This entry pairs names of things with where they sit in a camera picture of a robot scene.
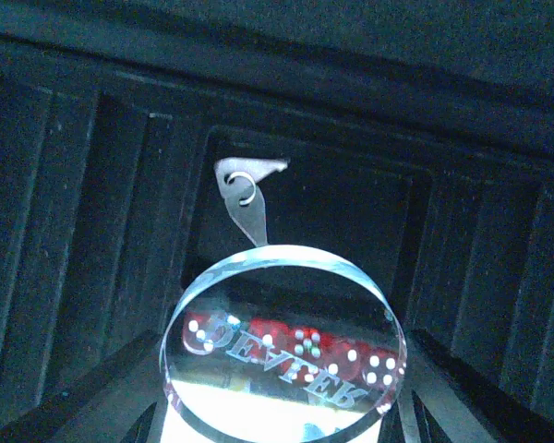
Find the metal pull tab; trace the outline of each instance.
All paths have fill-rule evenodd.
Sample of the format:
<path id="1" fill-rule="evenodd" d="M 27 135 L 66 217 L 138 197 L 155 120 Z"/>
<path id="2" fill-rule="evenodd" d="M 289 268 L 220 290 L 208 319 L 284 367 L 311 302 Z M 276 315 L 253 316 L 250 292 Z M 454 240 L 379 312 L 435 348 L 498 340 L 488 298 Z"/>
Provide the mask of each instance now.
<path id="1" fill-rule="evenodd" d="M 267 242 L 265 198 L 257 182 L 287 168 L 285 160 L 230 157 L 215 163 L 215 176 L 230 217 L 254 246 Z"/>

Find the metal ring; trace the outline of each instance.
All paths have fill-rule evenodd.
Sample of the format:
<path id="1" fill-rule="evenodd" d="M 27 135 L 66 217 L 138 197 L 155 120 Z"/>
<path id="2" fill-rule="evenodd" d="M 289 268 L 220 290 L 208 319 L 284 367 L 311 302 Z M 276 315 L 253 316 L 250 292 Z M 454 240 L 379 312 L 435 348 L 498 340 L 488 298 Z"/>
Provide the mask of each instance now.
<path id="1" fill-rule="evenodd" d="M 245 173 L 243 171 L 236 171 L 235 173 L 231 173 L 228 176 L 228 178 L 225 180 L 225 183 L 229 185 L 230 182 L 234 181 L 234 179 L 237 177 L 246 178 L 252 185 L 252 194 L 250 195 L 250 197 L 240 198 L 240 200 L 238 200 L 238 204 L 240 206 L 248 206 L 250 203 L 252 203 L 252 200 L 254 200 L 255 197 L 257 196 L 257 184 L 255 183 L 255 179 L 252 178 L 252 175 L 250 175 L 249 173 Z"/>

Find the white dot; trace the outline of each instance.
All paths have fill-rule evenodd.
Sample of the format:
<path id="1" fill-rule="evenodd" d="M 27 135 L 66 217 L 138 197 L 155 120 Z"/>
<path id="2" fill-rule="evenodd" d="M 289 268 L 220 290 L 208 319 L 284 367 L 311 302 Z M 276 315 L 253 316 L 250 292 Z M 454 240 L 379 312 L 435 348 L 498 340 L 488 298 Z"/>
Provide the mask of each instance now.
<path id="1" fill-rule="evenodd" d="M 199 330 L 199 323 L 197 320 L 191 320 L 188 322 L 188 330 L 191 332 L 197 332 Z"/>
<path id="2" fill-rule="evenodd" d="M 230 315 L 228 316 L 228 319 L 227 319 L 228 323 L 230 323 L 231 325 L 239 325 L 240 324 L 240 320 L 237 319 L 236 317 Z"/>

